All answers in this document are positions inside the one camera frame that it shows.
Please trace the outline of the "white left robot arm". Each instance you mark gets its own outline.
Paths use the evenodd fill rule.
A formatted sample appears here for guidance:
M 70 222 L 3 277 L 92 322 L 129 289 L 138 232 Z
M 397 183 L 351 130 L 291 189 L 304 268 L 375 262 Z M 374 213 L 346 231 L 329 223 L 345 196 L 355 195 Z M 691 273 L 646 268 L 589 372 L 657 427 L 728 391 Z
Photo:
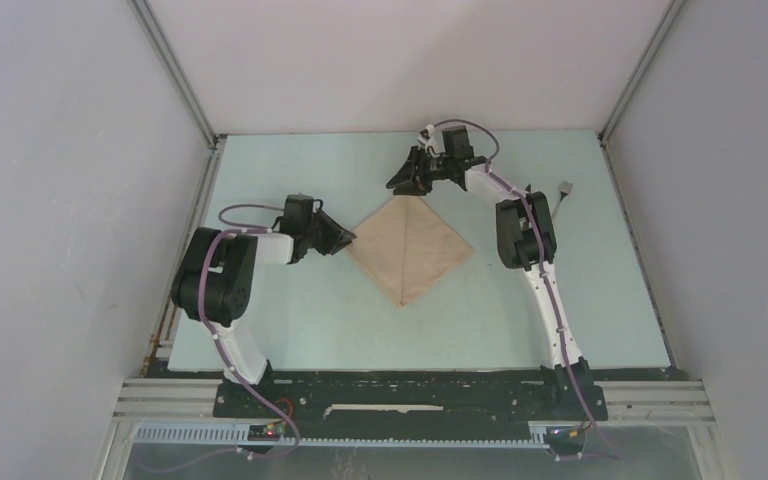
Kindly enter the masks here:
M 242 320 L 256 268 L 296 264 L 311 250 L 332 256 L 357 236 L 325 212 L 321 199 L 304 194 L 288 195 L 281 207 L 230 205 L 218 220 L 224 230 L 199 227 L 192 233 L 170 296 L 209 332 L 224 376 L 242 385 L 238 404 L 252 416 L 264 416 L 276 403 L 275 388 L 262 380 L 271 365 Z

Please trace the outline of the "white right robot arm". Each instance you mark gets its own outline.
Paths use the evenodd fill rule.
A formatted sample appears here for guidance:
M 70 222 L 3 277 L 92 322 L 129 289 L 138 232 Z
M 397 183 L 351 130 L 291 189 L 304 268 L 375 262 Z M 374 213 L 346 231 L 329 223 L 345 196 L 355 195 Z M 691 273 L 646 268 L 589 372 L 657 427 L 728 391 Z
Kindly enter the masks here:
M 545 411 L 566 418 L 582 403 L 579 386 L 589 372 L 571 331 L 556 279 L 557 238 L 546 195 L 521 189 L 494 170 L 499 140 L 486 128 L 463 119 L 431 123 L 388 180 L 395 196 L 421 197 L 435 183 L 450 181 L 494 207 L 496 248 L 504 267 L 516 270 L 537 308 L 546 347 L 541 368 L 560 378 L 541 392 Z

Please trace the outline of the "beige cloth napkin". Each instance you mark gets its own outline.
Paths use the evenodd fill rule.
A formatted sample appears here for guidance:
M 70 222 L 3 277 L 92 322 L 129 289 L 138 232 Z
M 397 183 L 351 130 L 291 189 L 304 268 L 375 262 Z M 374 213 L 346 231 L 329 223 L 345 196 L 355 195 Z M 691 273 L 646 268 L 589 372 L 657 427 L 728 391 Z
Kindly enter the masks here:
M 473 247 L 418 197 L 393 197 L 354 233 L 349 255 L 397 307 L 423 296 L 474 254 Z

